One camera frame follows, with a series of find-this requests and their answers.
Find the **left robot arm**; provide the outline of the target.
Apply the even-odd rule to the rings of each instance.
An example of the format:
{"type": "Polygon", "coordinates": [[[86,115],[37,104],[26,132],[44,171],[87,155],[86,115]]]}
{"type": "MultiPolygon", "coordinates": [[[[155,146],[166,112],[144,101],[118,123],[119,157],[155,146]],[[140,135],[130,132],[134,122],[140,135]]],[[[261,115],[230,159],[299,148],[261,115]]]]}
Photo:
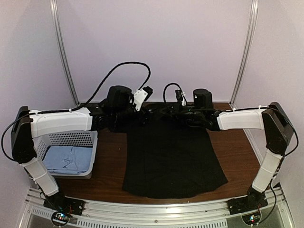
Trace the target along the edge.
{"type": "Polygon", "coordinates": [[[104,128],[114,130],[141,116],[144,113],[142,105],[152,93],[153,89],[149,86],[133,93],[125,86],[116,85],[110,87],[103,101],[86,102],[74,109],[31,111],[23,106],[11,126],[12,158],[31,175],[50,204],[58,211],[64,211],[68,207],[68,200],[39,158],[34,140],[58,135],[67,143],[85,143],[83,134],[86,132],[104,128]]]}

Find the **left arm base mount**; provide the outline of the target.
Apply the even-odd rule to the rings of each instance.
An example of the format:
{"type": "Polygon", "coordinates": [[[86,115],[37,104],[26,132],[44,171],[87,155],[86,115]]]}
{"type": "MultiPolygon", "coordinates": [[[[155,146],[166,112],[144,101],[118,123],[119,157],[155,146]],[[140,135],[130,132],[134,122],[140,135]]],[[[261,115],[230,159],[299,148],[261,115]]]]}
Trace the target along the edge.
{"type": "Polygon", "coordinates": [[[64,212],[69,215],[82,215],[84,204],[83,200],[73,199],[64,195],[55,194],[53,196],[45,196],[43,206],[55,211],[64,212]]]}

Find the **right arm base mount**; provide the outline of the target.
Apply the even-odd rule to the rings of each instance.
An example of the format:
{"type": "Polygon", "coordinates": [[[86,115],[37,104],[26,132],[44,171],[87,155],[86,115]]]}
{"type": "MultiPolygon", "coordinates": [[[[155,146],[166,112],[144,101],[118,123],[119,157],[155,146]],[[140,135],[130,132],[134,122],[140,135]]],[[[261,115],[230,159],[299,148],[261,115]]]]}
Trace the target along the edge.
{"type": "Polygon", "coordinates": [[[248,194],[240,198],[232,198],[227,201],[230,215],[258,210],[268,205],[264,194],[248,194]]]}

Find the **black long sleeve shirt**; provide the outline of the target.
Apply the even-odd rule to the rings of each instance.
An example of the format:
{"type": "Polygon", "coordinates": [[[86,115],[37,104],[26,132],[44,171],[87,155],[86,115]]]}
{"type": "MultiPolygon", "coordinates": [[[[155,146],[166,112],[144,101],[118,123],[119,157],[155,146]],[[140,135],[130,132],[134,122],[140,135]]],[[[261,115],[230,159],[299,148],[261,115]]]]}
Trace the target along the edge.
{"type": "Polygon", "coordinates": [[[192,128],[164,115],[165,105],[149,104],[147,125],[124,123],[113,131],[127,137],[123,190],[153,199],[191,198],[228,180],[204,128],[192,128]]]}

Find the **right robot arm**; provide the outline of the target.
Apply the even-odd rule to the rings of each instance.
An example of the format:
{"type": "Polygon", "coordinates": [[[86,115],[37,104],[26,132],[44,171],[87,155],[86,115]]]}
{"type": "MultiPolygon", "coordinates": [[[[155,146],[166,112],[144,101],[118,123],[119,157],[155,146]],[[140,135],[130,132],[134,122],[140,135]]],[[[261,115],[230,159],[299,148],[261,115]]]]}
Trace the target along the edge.
{"type": "Polygon", "coordinates": [[[265,133],[266,154],[259,171],[248,189],[243,204],[254,209],[262,201],[264,192],[280,170],[289,153],[286,151],[296,130],[278,102],[253,108],[215,109],[212,93],[207,89],[193,91],[193,104],[188,105],[182,90],[176,90],[177,102],[167,104],[163,113],[191,127],[203,127],[211,131],[231,129],[258,129],[265,133]]]}

